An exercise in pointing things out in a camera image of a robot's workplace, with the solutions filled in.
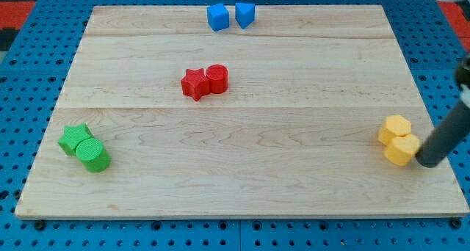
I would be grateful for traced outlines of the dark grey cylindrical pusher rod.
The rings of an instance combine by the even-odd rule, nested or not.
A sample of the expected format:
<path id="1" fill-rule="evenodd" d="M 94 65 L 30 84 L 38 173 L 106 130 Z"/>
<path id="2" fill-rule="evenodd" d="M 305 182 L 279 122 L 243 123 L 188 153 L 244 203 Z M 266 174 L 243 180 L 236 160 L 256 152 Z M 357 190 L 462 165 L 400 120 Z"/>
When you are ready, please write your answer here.
<path id="1" fill-rule="evenodd" d="M 423 167 L 434 168 L 468 134 L 469 107 L 463 101 L 458 101 L 418 149 L 416 160 Z"/>

